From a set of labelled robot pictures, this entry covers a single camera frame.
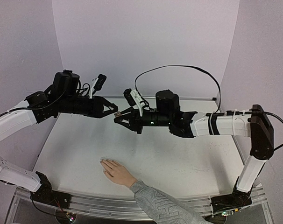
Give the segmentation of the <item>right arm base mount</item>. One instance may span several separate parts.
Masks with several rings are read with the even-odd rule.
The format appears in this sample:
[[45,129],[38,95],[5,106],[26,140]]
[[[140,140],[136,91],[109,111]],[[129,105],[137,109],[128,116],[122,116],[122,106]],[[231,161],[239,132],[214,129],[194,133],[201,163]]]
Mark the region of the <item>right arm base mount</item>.
[[251,204],[251,190],[242,192],[238,189],[233,189],[230,194],[214,196],[211,198],[212,213],[214,215],[241,209]]

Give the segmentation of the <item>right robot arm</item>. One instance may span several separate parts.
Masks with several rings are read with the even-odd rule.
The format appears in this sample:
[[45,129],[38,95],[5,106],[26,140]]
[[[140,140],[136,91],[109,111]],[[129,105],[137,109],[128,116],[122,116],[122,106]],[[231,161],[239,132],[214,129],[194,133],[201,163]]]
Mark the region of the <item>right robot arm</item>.
[[130,107],[115,114],[114,122],[138,134],[145,126],[166,126],[181,138],[207,135],[231,135],[251,138],[251,150],[233,195],[248,194],[264,164],[274,154],[274,128],[260,105],[249,111],[183,112],[179,96],[170,90],[156,93],[156,108],[149,109],[147,101],[137,90],[126,89],[124,97]]

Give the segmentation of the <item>green nail polish bottle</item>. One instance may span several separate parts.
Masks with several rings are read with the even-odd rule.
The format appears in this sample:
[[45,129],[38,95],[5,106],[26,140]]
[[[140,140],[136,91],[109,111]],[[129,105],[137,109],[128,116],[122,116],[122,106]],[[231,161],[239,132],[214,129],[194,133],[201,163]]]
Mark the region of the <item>green nail polish bottle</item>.
[[120,112],[116,112],[114,115],[115,115],[115,117],[119,117],[119,116],[121,116],[121,113]]

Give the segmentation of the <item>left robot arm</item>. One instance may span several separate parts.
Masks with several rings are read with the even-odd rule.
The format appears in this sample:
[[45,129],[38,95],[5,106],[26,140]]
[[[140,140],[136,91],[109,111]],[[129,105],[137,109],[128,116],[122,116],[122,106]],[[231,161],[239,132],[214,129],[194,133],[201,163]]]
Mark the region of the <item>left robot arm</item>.
[[[84,115],[101,119],[117,112],[118,107],[104,97],[96,96],[104,82],[105,75],[98,75],[93,84],[82,88],[80,76],[71,70],[58,72],[53,84],[45,91],[27,96],[15,107],[0,115],[0,142],[28,126],[39,124],[61,113]],[[0,181],[35,193],[44,203],[55,200],[54,191],[46,175],[18,167],[0,156]]]

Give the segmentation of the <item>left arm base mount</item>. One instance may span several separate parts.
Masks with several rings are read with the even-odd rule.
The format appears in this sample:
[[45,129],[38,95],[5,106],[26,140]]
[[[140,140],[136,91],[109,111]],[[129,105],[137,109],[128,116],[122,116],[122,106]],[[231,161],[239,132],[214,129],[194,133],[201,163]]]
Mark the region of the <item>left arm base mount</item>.
[[71,203],[71,194],[56,191],[50,184],[43,183],[36,192],[30,192],[31,199],[61,209],[68,209]]

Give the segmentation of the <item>person's hand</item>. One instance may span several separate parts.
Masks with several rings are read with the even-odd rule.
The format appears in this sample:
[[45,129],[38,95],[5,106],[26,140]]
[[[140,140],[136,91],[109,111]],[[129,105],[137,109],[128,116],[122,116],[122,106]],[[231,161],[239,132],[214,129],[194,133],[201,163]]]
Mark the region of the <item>person's hand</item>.
[[101,166],[104,168],[105,176],[115,184],[130,188],[137,179],[121,164],[109,159],[102,159]]

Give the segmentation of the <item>grey sleeved forearm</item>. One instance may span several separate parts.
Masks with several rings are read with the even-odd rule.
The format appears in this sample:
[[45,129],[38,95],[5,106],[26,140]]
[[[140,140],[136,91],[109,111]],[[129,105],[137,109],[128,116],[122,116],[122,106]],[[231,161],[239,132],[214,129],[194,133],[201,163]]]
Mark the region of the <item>grey sleeved forearm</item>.
[[134,183],[130,190],[138,206],[157,224],[209,223],[189,206],[143,181]]

